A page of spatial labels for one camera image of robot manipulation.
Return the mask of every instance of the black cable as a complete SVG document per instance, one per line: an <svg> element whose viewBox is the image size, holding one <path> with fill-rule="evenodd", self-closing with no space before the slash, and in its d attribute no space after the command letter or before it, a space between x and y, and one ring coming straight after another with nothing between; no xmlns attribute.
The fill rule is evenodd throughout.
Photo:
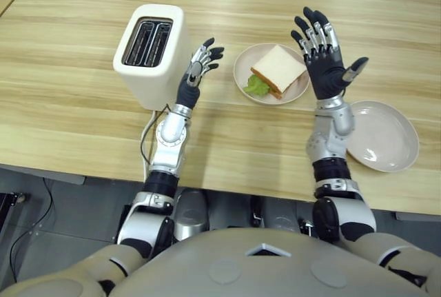
<svg viewBox="0 0 441 297"><path fill-rule="evenodd" d="M143 138L141 139L141 144L140 144L141 156L144 158L145 162L149 165L150 165L150 161L147 159L147 157L144 153L144 149L143 149L144 140L147 137L147 134L149 134L150 128L152 128L152 126L158 121L159 117L162 116L164 111L166 111L166 110L168 110L169 112L172 111L172 109L170 109L170 106L168 106L168 104L165 104L165 107L163 108L163 110L161 112L159 112L159 114L156 116L156 118L152 121L152 124L147 128Z"/></svg>
<svg viewBox="0 0 441 297"><path fill-rule="evenodd" d="M22 233L22 235L20 235L12 244L10 251L9 251L9 267L11 268L11 272L12 272L12 277L14 278L14 282L17 283L17 273L15 272L15 260L17 259L17 255L15 255L15 259L14 261L12 261L12 254L14 251L14 247L15 245L27 234L29 233L31 230L33 230L49 213L50 209L52 208L53 204L54 204L54 199L52 197L52 192L50 192L50 189L48 187L48 184L46 183L45 178L43 178L43 183L44 186L46 188L46 190L48 191L49 197L50 197L50 203L48 208L46 209L46 211L44 212L44 214L41 216L41 218L39 220L36 221L36 223L29 228L28 230L26 230L24 233Z"/></svg>

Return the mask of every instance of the white plate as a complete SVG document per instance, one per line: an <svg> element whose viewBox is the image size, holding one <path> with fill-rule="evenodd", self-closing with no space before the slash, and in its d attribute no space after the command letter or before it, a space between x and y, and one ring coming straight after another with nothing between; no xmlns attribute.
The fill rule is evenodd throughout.
<svg viewBox="0 0 441 297"><path fill-rule="evenodd" d="M356 129L348 152L356 160L381 172L399 172L415 163L418 134L400 111L377 101L355 102L351 107Z"/></svg>
<svg viewBox="0 0 441 297"><path fill-rule="evenodd" d="M243 88L248 85L248 78L253 74L251 72L251 67L263 56L265 56L275 45L276 43L261 43L253 45L252 47L247 48L243 51L239 57L237 57L236 62L234 63L234 80L236 85L241 90L241 92L251 99L260 104L266 105L280 105L292 102L298 97L302 96L302 94L306 91L309 85L309 75L308 71L300 75L292 85L289 86L286 93L283 94L282 99L277 99L271 94L266 94L265 96L256 96L250 95L243 91ZM286 50L295 60L303 62L303 58L290 47L279 44L283 49Z"/></svg>

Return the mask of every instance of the white toaster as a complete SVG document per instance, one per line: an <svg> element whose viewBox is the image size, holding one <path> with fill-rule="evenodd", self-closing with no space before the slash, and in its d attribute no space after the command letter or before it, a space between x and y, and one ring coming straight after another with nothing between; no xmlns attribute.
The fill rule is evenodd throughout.
<svg viewBox="0 0 441 297"><path fill-rule="evenodd" d="M191 59L191 43L183 10L146 4L137 8L116 49L113 68L142 107L172 106Z"/></svg>

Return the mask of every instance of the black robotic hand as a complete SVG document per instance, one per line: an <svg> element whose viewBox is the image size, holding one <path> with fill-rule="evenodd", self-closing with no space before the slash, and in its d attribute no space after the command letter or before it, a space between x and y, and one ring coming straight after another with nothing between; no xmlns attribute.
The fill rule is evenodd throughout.
<svg viewBox="0 0 441 297"><path fill-rule="evenodd" d="M368 58L357 59L345 69L336 33L327 17L320 11L305 7L303 14L312 28L300 17L294 21L305 34L305 39L295 30L291 36L303 52L317 99L330 99L339 95L361 73Z"/></svg>
<svg viewBox="0 0 441 297"><path fill-rule="evenodd" d="M205 73L219 67L217 63L212 61L223 57L223 47L209 49L214 43L214 37L206 40L193 55L188 69L185 72L178 89L178 97L176 104L181 104L193 109L201 94L199 84Z"/></svg>

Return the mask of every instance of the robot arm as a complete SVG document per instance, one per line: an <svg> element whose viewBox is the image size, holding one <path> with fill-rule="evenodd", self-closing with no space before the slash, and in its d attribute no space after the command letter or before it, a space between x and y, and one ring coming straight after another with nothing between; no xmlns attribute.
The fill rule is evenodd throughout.
<svg viewBox="0 0 441 297"><path fill-rule="evenodd" d="M401 238L375 233L373 213L347 166L347 142L355 121L341 93L362 72L368 58L360 58L345 69L336 33L327 17L308 7L303 13L312 28L296 17L305 39L295 30L291 36L304 54L318 99L314 130L307 142L316 178L313 219L317 234L322 240L387 268L431 296L439 296L441 260Z"/></svg>
<svg viewBox="0 0 441 297"><path fill-rule="evenodd" d="M26 280L3 291L15 296L109 296L113 288L171 245L174 194L184 158L192 110L202 76L218 67L223 48L207 40L194 54L178 89L173 110L156 129L158 147L149 176L120 229L117 244L108 245L64 271Z"/></svg>
<svg viewBox="0 0 441 297"><path fill-rule="evenodd" d="M149 260L173 241L174 195L184 161L190 119L200 95L202 76L218 67L224 48L209 49L208 39L197 49L178 88L176 104L156 129L157 149L142 192L139 192L118 235L118 244L141 247Z"/></svg>
<svg viewBox="0 0 441 297"><path fill-rule="evenodd" d="M320 239L343 247L376 230L372 211L357 182L351 179L346 162L347 142L355 128L351 107L341 92L362 72L368 58L358 59L345 69L334 28L319 11L304 9L310 28L300 17L294 20L305 34L295 30L291 36L303 52L317 97L316 121L307 142L307 153L314 167L318 199L314 205L314 225Z"/></svg>

